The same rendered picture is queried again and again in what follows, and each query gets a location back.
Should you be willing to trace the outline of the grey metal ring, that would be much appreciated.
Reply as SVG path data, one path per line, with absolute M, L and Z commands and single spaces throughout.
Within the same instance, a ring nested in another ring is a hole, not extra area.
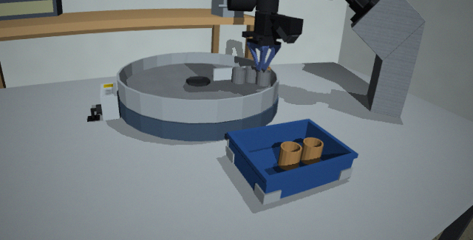
M 241 66 L 235 66 L 232 69 L 232 83 L 244 84 L 246 83 L 247 69 Z
M 258 86 L 270 86 L 271 71 L 266 69 L 257 70 L 256 72 L 256 85 Z
M 247 74 L 246 74 L 246 82 L 247 83 L 256 83 L 256 67 L 255 66 L 246 66 Z

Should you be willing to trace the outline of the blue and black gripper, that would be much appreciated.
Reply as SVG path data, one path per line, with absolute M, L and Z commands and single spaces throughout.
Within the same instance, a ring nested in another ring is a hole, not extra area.
M 276 53 L 281 48 L 281 43 L 276 41 L 276 39 L 281 39 L 279 35 L 260 35 L 256 34 L 256 14 L 268 14 L 271 15 L 271 12 L 255 11 L 255 21 L 254 21 L 254 31 L 242 31 L 242 37 L 253 37 L 247 39 L 248 48 L 253 56 L 253 60 L 256 66 L 256 70 L 261 71 L 263 68 L 266 70 L 273 60 Z M 271 45 L 271 46 L 269 46 Z M 259 62 L 256 54 L 256 49 L 260 51 Z M 265 63 L 265 58 L 268 53 L 268 49 L 271 49 L 269 57 Z M 264 65 L 263 65 L 264 64 Z

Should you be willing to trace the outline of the blue crate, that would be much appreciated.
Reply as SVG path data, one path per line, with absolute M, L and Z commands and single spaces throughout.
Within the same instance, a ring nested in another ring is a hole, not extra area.
M 253 188 L 262 205 L 346 179 L 353 171 L 353 160 L 358 158 L 358 153 L 310 119 L 228 131 L 227 137 L 226 156 Z M 307 165 L 300 160 L 300 168 L 289 171 L 280 168 L 280 145 L 292 141 L 302 147 L 308 137 L 324 143 L 320 161 Z

